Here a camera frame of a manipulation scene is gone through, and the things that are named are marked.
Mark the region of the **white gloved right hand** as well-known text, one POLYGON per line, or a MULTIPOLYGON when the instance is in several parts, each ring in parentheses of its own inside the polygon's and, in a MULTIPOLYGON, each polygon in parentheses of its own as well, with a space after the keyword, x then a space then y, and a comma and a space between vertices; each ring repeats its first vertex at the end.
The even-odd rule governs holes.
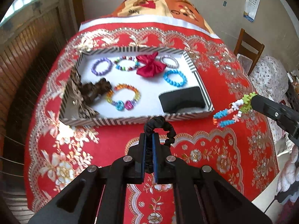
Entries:
POLYGON ((295 203, 298 199, 298 146, 294 145, 290 159, 284 165, 277 183, 277 201, 295 203))

